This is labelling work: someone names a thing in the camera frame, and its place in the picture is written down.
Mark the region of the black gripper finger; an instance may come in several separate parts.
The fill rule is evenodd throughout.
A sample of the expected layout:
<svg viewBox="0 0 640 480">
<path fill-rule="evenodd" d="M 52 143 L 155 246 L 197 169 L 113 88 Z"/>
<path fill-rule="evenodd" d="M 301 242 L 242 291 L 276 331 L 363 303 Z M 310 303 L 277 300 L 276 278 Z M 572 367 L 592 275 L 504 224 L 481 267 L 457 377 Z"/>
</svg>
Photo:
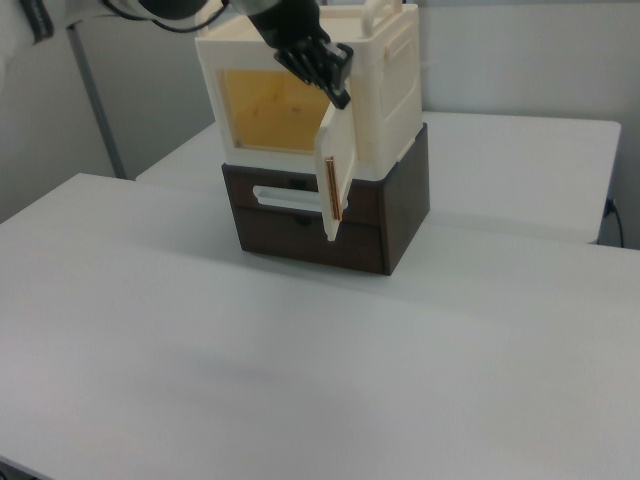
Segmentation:
<svg viewBox="0 0 640 480">
<path fill-rule="evenodd" d="M 346 81 L 351 73 L 353 49 L 343 43 L 324 44 L 322 90 L 336 109 L 345 109 L 351 97 Z"/>
<path fill-rule="evenodd" d="M 333 55 L 326 45 L 277 50 L 274 58 L 299 80 L 321 90 L 332 90 Z"/>
</svg>

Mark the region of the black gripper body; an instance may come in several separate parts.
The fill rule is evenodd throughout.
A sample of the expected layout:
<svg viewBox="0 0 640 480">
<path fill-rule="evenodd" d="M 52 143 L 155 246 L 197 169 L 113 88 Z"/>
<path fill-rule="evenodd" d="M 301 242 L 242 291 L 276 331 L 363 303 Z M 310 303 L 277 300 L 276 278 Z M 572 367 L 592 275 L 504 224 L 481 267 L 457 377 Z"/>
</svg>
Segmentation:
<svg viewBox="0 0 640 480">
<path fill-rule="evenodd" d="M 233 2 L 233 8 L 249 19 L 273 49 L 286 49 L 307 38 L 330 42 L 320 25 L 320 7 L 316 1 L 240 0 Z"/>
</svg>

